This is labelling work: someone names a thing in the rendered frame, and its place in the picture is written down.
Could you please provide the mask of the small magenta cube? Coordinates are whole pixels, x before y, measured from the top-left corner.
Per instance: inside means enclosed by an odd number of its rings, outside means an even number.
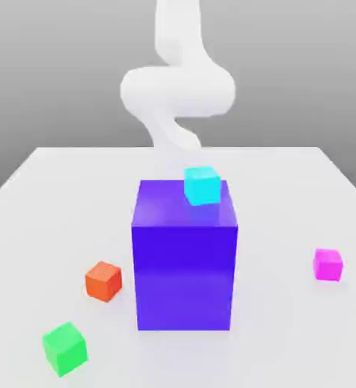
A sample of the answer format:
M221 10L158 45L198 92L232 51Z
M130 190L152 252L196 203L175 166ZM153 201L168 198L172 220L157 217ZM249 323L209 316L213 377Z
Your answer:
M314 276L317 280L341 280L343 260L335 249L316 249L314 253Z

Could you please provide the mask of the large purple box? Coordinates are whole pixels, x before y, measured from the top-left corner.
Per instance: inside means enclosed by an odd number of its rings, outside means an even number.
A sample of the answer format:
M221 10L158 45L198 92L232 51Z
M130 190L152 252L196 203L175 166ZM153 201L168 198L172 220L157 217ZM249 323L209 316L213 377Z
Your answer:
M220 203L192 206L181 180L141 180L131 225L139 330L228 330L238 222Z

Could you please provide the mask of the small cyan cube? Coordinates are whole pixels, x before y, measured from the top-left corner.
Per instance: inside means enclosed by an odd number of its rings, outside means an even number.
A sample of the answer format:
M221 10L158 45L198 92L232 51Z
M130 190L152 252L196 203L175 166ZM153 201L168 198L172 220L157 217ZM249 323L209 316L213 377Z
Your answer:
M219 203L220 175L211 166L186 168L184 171L184 194L192 206Z

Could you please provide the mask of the small green cube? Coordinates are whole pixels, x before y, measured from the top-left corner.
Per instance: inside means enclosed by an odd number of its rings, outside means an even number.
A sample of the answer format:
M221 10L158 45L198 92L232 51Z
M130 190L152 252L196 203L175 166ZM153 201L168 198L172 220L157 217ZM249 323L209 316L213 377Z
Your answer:
M71 322L44 334L42 345L48 363L59 377L88 360L85 338Z

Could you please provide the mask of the small orange cube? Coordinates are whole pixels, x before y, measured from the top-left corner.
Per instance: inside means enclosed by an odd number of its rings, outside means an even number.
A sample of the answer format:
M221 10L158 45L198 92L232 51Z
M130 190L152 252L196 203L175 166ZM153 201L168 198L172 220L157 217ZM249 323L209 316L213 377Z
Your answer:
M122 289L121 268L100 261L86 273L85 281L88 296L109 302Z

